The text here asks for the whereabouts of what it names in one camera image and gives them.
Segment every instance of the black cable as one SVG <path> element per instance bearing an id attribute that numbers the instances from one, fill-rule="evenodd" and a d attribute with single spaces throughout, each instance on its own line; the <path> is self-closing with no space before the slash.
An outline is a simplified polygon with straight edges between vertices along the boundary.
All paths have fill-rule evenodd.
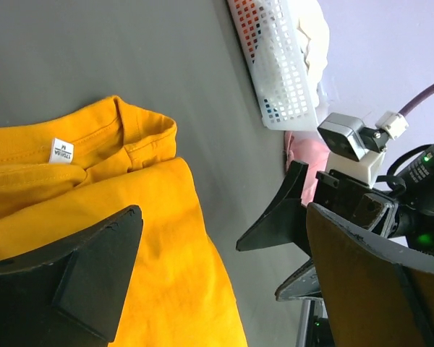
<path id="1" fill-rule="evenodd" d="M 418 290 L 409 269 L 400 264 L 392 264 L 396 277 L 399 280 L 402 293 L 409 304 L 413 320 L 425 346 L 434 347 L 434 323 L 431 320 L 430 310 L 423 295 Z"/>
<path id="2" fill-rule="evenodd" d="M 431 147 L 432 145 L 423 145 L 423 146 L 419 146 L 416 147 L 413 150 L 410 150 L 409 152 L 403 154 L 401 157 L 399 157 L 399 159 L 397 159 L 392 165 L 391 167 L 389 167 L 388 169 L 388 173 L 386 174 L 387 176 L 395 176 L 397 169 L 403 164 L 405 163 L 407 160 L 409 160 L 411 157 L 415 156 L 416 154 L 419 154 L 425 150 L 427 150 L 429 147 Z"/>
<path id="3" fill-rule="evenodd" d="M 404 179 L 397 176 L 378 176 L 376 179 L 377 183 L 385 182 L 388 184 L 388 186 L 392 189 L 392 192 L 389 192 L 389 197 L 399 197 L 403 193 L 407 191 L 407 184 L 405 183 Z"/>
<path id="4" fill-rule="evenodd" d="M 420 94 L 415 96 L 413 99 L 408 102 L 399 113 L 406 117 L 408 113 L 410 113 L 415 107 L 421 104 L 424 100 L 429 98 L 432 94 L 434 94 L 434 84 L 430 85 L 426 89 L 424 89 Z"/>

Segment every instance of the laundry basket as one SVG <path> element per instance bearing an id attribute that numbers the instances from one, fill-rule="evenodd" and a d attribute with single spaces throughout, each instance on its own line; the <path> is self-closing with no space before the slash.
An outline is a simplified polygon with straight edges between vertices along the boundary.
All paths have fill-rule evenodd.
<path id="1" fill-rule="evenodd" d="M 273 130 L 315 131 L 304 55 L 297 43 L 295 0 L 228 0 L 262 121 Z"/>

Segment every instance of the white cloth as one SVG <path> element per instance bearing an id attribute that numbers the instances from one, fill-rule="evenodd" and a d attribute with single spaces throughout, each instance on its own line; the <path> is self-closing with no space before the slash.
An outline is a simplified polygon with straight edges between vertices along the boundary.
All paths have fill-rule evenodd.
<path id="1" fill-rule="evenodd" d="M 317 0 L 290 0 L 290 15 L 296 20 L 297 40 L 305 56 L 314 107 L 320 103 L 317 86 L 328 63 L 330 30 Z"/>

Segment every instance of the green led light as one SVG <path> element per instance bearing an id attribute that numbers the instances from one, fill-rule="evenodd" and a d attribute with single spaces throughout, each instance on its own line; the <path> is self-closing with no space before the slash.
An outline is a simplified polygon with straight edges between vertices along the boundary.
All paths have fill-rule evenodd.
<path id="1" fill-rule="evenodd" d="M 418 236 L 418 243 L 424 244 L 425 246 L 430 246 L 434 244 L 434 237 L 430 234 L 423 234 Z"/>

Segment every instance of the gray table surface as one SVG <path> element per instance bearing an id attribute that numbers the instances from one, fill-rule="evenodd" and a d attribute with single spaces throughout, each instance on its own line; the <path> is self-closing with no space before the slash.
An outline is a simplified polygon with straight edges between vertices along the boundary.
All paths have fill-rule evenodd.
<path id="1" fill-rule="evenodd" d="M 55 119 L 107 95 L 164 113 L 195 177 L 251 347 L 294 346 L 300 303 L 274 291 L 305 256 L 235 242 L 283 179 L 224 0 L 0 1 L 0 127 Z"/>

